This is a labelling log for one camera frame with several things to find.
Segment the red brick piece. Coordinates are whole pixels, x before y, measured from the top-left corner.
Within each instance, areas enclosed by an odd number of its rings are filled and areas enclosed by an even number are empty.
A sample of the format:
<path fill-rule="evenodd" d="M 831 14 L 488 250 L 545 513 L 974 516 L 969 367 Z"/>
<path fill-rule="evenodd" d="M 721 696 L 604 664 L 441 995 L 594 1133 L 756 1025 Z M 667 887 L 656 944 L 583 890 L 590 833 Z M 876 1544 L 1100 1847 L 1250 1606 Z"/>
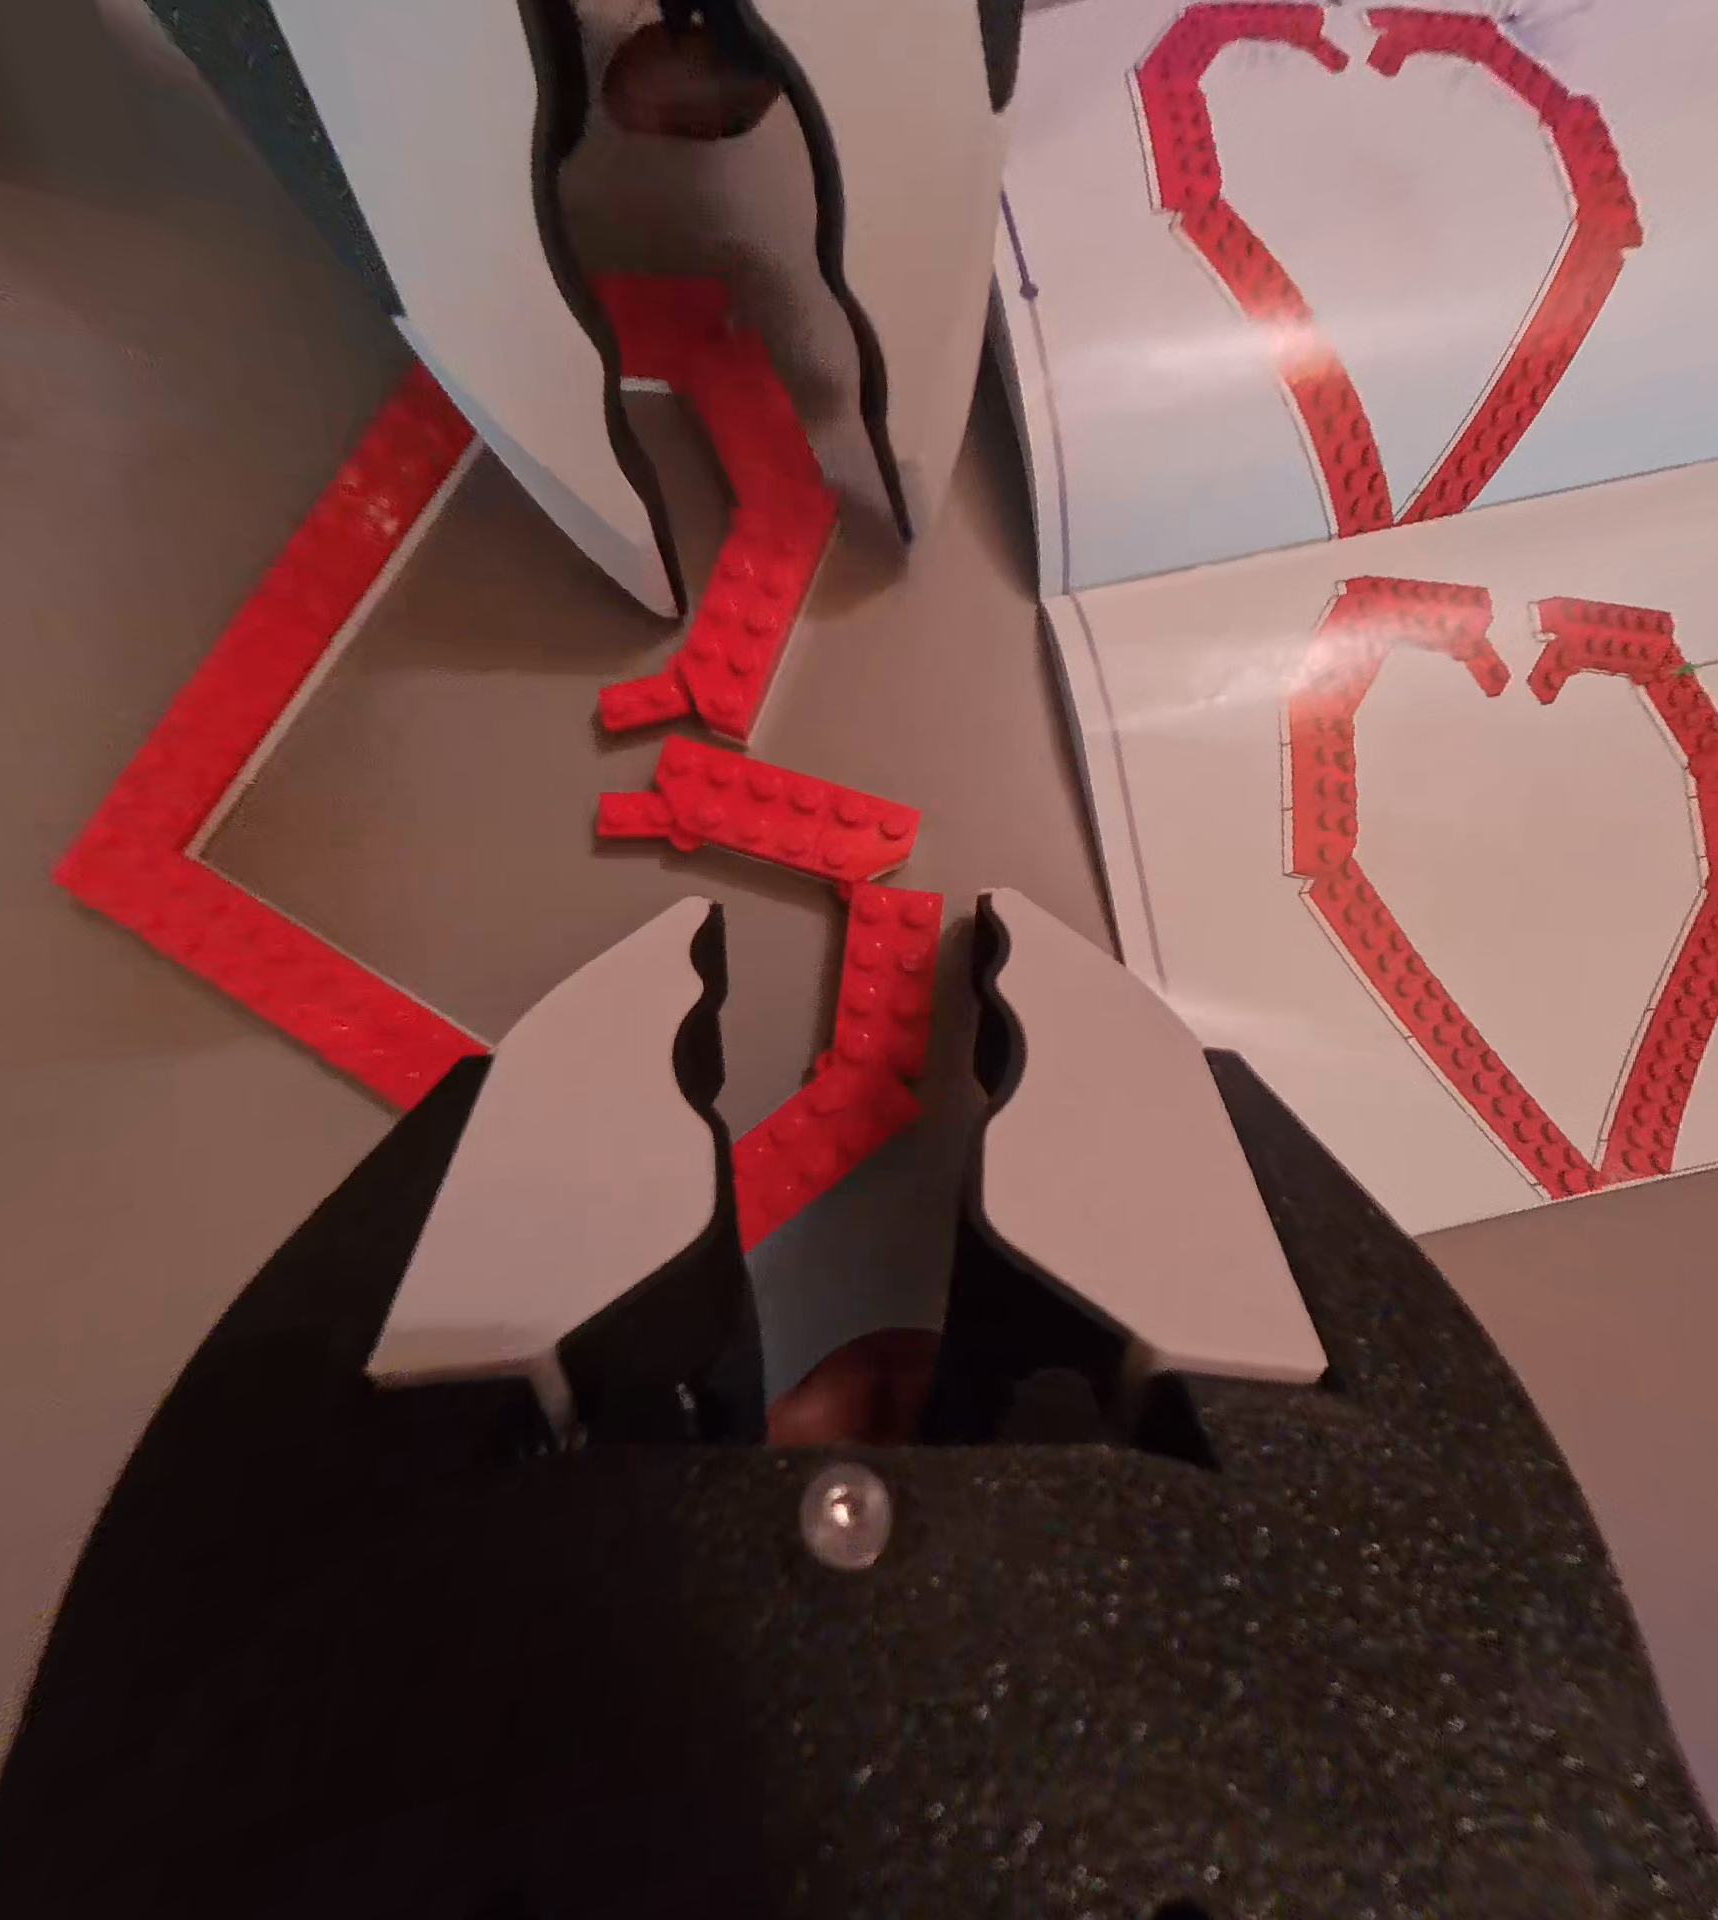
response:
<path fill-rule="evenodd" d="M 664 739 L 649 787 L 601 792 L 594 812 L 600 840 L 728 852 L 838 894 L 902 868 L 919 823 L 911 804 L 681 734 Z"/>

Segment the red brick heart frame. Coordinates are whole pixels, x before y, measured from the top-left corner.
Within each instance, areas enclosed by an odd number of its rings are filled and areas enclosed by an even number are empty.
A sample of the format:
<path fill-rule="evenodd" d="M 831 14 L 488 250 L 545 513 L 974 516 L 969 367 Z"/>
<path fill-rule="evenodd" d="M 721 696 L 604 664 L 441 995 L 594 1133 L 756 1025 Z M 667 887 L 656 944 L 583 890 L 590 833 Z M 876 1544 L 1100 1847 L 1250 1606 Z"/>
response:
<path fill-rule="evenodd" d="M 656 672 L 608 684 L 596 720 L 604 734 L 696 720 L 696 744 L 746 756 L 831 548 L 837 499 L 721 282 L 601 277 L 594 294 L 617 329 L 622 385 L 689 404 L 729 497 L 681 646 Z M 393 1112 L 485 1044 L 208 868 L 202 845 L 478 451 L 437 379 L 409 371 L 55 865 L 71 898 Z M 890 876 L 837 890 L 845 953 L 831 1042 L 799 1092 L 729 1151 L 746 1250 L 919 1116 L 943 897 Z"/>

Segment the grey desk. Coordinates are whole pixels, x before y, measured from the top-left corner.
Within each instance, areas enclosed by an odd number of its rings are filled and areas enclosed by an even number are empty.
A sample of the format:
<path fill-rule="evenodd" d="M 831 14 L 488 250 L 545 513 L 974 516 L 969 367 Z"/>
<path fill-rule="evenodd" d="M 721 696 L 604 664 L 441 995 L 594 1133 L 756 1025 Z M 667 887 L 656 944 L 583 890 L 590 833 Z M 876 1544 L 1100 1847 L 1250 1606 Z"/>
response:
<path fill-rule="evenodd" d="M 156 1405 L 389 1119 L 53 886 L 403 370 L 138 4 L 0 4 L 0 1761 Z M 656 639 L 483 457 L 216 852 L 495 1035 L 681 894 L 590 845 Z M 1427 1239 L 1621 1563 L 1718 1819 L 1718 1173 Z"/>

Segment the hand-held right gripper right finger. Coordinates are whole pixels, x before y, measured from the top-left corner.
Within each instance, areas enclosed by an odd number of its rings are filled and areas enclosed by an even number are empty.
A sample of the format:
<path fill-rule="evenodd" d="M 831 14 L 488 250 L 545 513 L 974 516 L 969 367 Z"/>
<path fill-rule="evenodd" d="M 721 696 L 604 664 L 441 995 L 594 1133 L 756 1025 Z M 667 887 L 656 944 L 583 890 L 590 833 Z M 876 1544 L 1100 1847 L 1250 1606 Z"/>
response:
<path fill-rule="evenodd" d="M 1201 1042 L 1015 887 L 978 897 L 990 1074 L 978 1211 L 997 1246 L 1162 1370 L 1312 1385 L 1328 1355 Z"/>

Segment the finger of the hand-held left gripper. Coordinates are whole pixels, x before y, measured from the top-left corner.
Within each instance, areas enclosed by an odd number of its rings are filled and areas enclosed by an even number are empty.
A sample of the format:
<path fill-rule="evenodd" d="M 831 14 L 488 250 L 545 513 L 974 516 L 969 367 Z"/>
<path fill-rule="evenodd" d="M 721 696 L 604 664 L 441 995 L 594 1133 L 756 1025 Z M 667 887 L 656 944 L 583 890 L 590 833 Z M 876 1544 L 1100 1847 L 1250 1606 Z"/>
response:
<path fill-rule="evenodd" d="M 557 530 L 685 612 L 617 329 L 557 205 L 584 131 L 568 4 L 273 4 L 398 303 L 398 329 Z"/>
<path fill-rule="evenodd" d="M 753 4 L 815 177 L 815 261 L 856 346 L 900 541 L 943 509 L 987 333 L 1018 4 Z"/>

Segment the white instruction booklet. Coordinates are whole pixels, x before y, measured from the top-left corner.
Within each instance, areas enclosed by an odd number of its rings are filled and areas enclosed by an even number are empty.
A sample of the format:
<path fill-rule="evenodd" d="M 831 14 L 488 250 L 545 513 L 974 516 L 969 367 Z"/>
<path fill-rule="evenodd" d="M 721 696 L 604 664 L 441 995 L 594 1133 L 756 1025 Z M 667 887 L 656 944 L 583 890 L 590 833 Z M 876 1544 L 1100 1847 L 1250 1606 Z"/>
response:
<path fill-rule="evenodd" d="M 1411 1235 L 1718 1165 L 1718 4 L 1042 4 L 1013 113 L 1126 967 Z"/>

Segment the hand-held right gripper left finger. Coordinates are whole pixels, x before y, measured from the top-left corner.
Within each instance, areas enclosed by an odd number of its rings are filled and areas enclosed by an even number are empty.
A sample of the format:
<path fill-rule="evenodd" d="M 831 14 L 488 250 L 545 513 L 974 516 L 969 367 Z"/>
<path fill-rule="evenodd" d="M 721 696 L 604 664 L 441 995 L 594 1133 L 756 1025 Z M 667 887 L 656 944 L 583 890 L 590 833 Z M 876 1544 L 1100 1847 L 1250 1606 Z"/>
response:
<path fill-rule="evenodd" d="M 382 1388 L 568 1388 L 565 1341 L 713 1217 L 713 1133 L 675 1044 L 703 1010 L 685 897 L 544 995 L 490 1053 L 368 1357 Z"/>

